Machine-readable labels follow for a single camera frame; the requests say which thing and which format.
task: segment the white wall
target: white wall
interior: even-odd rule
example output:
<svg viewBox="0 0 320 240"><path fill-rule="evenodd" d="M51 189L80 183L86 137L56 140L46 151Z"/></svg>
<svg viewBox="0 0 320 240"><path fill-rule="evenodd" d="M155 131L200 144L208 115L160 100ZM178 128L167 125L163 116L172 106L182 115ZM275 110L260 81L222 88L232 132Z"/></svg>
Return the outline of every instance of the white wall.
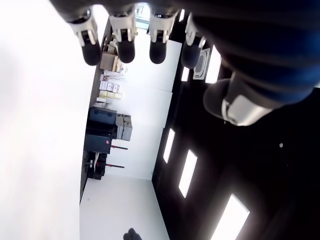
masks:
<svg viewBox="0 0 320 240"><path fill-rule="evenodd" d="M128 64L126 81L120 84L122 99L113 99L108 107L131 115L130 141L113 140L112 144L128 148L110 151L107 162L125 168L107 168L107 174L151 180L163 128L166 125L172 88L182 44L169 40L163 63L154 64L149 57L150 36L139 34L135 39L135 58Z"/></svg>
<svg viewBox="0 0 320 240"><path fill-rule="evenodd" d="M88 179L80 205L80 239L122 240L130 228L142 240L169 240L151 181L112 175Z"/></svg>
<svg viewBox="0 0 320 240"><path fill-rule="evenodd" d="M49 1L1 7L0 239L78 240L95 67Z"/></svg>

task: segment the black ceiling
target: black ceiling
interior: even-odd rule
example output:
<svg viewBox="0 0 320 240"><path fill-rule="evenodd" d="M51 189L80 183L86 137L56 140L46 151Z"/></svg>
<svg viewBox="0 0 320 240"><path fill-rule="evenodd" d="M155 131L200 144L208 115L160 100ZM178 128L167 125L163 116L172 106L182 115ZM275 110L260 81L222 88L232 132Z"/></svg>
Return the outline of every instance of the black ceiling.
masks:
<svg viewBox="0 0 320 240"><path fill-rule="evenodd" d="M192 71L180 82L181 72L179 64L152 177L170 240L210 240L230 194L250 210L237 240L320 239L320 89L239 127L207 113L208 85L192 80ZM170 128L175 138L166 164ZM189 149L197 163L184 198L178 186Z"/></svg>

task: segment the ceiling light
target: ceiling light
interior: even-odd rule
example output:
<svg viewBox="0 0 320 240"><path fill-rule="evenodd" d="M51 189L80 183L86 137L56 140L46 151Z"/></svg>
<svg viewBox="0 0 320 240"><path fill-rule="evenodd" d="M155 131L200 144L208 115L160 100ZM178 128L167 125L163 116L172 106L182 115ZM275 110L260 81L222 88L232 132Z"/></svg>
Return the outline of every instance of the ceiling light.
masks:
<svg viewBox="0 0 320 240"><path fill-rule="evenodd" d="M211 240L235 240L250 211L231 194Z"/></svg>
<svg viewBox="0 0 320 240"><path fill-rule="evenodd" d="M182 9L180 12L179 23L184 19L184 17L185 17L185 10Z"/></svg>
<svg viewBox="0 0 320 240"><path fill-rule="evenodd" d="M163 159L166 163L168 163L168 161L169 161L169 156L170 156L170 152L171 152L172 143L174 142L174 138L175 138L175 131L173 131L170 128L168 139L166 140L164 154L163 154Z"/></svg>
<svg viewBox="0 0 320 240"><path fill-rule="evenodd" d="M187 196L192 175L194 174L194 170L196 167L196 163L197 156L191 150L189 150L185 159L185 164L179 183L179 189L184 197Z"/></svg>
<svg viewBox="0 0 320 240"><path fill-rule="evenodd" d="M209 59L209 67L206 72L205 82L207 84L215 84L218 80L218 74L221 65L221 56L216 47L213 46L211 57Z"/></svg>
<svg viewBox="0 0 320 240"><path fill-rule="evenodd" d="M189 76L189 68L184 67L182 72L181 82L187 82L188 76Z"/></svg>

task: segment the black fingertip pad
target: black fingertip pad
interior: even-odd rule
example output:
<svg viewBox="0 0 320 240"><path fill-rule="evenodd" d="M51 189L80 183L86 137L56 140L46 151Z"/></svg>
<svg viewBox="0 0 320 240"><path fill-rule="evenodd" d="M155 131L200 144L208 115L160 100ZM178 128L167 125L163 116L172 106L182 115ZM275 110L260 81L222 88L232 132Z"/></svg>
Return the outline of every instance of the black fingertip pad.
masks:
<svg viewBox="0 0 320 240"><path fill-rule="evenodd" d="M135 59L135 42L134 41L122 41L118 42L118 55L120 60L125 63L131 63Z"/></svg>
<svg viewBox="0 0 320 240"><path fill-rule="evenodd" d="M100 45L97 41L95 45L92 45L91 43L86 44L82 47L82 53L84 61L90 65L95 66L100 62L101 59L101 51L100 51Z"/></svg>
<svg viewBox="0 0 320 240"><path fill-rule="evenodd" d="M201 48L197 45L187 45L186 42L183 44L181 63L188 69L194 69L198 63Z"/></svg>
<svg viewBox="0 0 320 240"><path fill-rule="evenodd" d="M150 60L154 64L161 64L166 59L167 44L162 42L150 43Z"/></svg>

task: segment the robotic hand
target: robotic hand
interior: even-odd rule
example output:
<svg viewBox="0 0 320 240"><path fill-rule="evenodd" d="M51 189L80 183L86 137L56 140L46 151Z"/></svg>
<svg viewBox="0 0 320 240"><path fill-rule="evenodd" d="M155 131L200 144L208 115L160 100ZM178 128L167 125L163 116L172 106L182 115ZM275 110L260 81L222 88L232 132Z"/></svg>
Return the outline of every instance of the robotic hand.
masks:
<svg viewBox="0 0 320 240"><path fill-rule="evenodd" d="M87 64L100 61L92 5L102 4L124 63L135 57L135 0L50 0L69 23ZM318 0L147 0L150 59L160 64L179 9L191 12L181 62L194 68L206 38L233 70L206 90L205 109L236 126L248 126L305 99L320 80Z"/></svg>

